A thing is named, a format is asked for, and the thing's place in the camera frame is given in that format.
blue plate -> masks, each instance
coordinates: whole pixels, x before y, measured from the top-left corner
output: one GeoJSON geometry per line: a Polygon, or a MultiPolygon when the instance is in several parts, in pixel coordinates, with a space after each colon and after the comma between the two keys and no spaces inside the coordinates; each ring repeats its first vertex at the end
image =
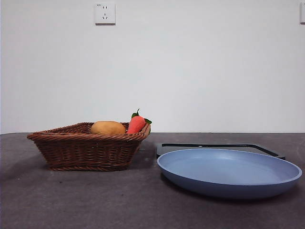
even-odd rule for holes
{"type": "Polygon", "coordinates": [[[302,170],[272,156],[229,149],[185,149],[157,160],[162,173],[187,190],[220,198],[279,195],[296,184],[302,170]]]}

wall outlet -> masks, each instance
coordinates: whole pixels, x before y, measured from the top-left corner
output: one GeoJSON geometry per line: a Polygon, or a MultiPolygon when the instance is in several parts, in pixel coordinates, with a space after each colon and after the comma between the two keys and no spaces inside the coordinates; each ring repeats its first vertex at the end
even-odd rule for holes
{"type": "Polygon", "coordinates": [[[102,2],[95,4],[95,24],[115,24],[115,3],[102,2]]]}

orange carrot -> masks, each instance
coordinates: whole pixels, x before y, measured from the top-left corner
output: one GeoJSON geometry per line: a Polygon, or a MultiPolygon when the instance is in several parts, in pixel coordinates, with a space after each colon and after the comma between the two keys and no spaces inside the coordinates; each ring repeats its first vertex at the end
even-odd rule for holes
{"type": "Polygon", "coordinates": [[[149,121],[146,118],[143,118],[139,115],[139,109],[137,110],[137,113],[132,114],[132,119],[129,122],[129,127],[127,130],[127,134],[135,134],[137,132],[140,132],[146,123],[151,124],[152,122],[149,121]]]}

basket rim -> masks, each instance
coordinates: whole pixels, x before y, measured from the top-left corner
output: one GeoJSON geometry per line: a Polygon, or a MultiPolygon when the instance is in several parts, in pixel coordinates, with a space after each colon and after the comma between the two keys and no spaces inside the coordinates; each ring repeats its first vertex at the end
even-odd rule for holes
{"type": "Polygon", "coordinates": [[[91,125],[92,122],[82,122],[73,125],[58,127],[50,130],[42,130],[33,132],[27,136],[28,139],[36,141],[36,140],[112,140],[112,141],[130,141],[130,140],[138,140],[142,141],[145,139],[149,133],[151,125],[146,123],[140,132],[135,134],[119,134],[119,135],[99,135],[99,134],[84,134],[84,133],[70,133],[70,132],[61,132],[56,133],[55,131],[59,131],[63,128],[71,128],[77,127],[80,125],[91,125]]]}

brown wicker basket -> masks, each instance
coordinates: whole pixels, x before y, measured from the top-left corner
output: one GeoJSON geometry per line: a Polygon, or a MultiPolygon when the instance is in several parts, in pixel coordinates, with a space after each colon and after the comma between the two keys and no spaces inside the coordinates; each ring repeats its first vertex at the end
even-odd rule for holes
{"type": "MultiPolygon", "coordinates": [[[[129,123],[122,123],[126,129],[129,123]]],[[[119,171],[127,169],[150,124],[136,134],[90,134],[93,123],[78,123],[27,136],[52,170],[119,171]]]]}

